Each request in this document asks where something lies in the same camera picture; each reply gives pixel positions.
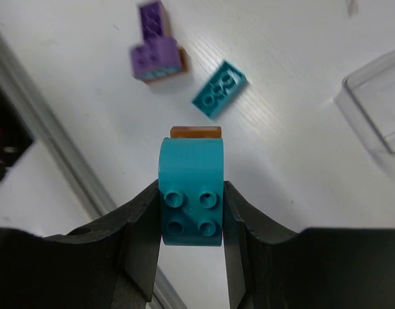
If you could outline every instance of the teal curved brick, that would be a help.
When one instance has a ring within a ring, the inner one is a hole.
[[[221,246],[222,138],[165,138],[159,190],[166,245]]]

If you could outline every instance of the transparent box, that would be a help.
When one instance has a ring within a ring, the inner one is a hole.
[[[365,148],[395,174],[395,50],[346,77],[334,101]]]

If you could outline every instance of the purple lego brick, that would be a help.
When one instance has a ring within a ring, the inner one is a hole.
[[[158,37],[130,51],[133,76],[151,81],[182,70],[177,42],[172,37]]]
[[[140,19],[144,41],[170,36],[166,12],[160,1],[140,6]]]

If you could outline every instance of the white surface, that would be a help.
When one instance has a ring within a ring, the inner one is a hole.
[[[131,77],[130,0],[0,0],[0,29],[118,204],[157,177],[174,125],[220,125],[226,179],[283,225],[395,227],[395,183],[331,101],[346,74],[395,48],[395,0],[164,0],[188,75]],[[190,103],[222,59],[249,81],[216,121]],[[222,248],[162,247],[194,308],[227,308]]]
[[[40,142],[27,149],[0,184],[0,227],[49,236],[90,221]]]

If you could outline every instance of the stacked lego bricks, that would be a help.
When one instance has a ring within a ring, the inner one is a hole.
[[[222,244],[224,154],[220,127],[173,127],[159,160],[167,245]]]
[[[171,37],[160,1],[139,6],[143,44],[130,50],[133,76],[145,83],[187,71],[186,53]]]

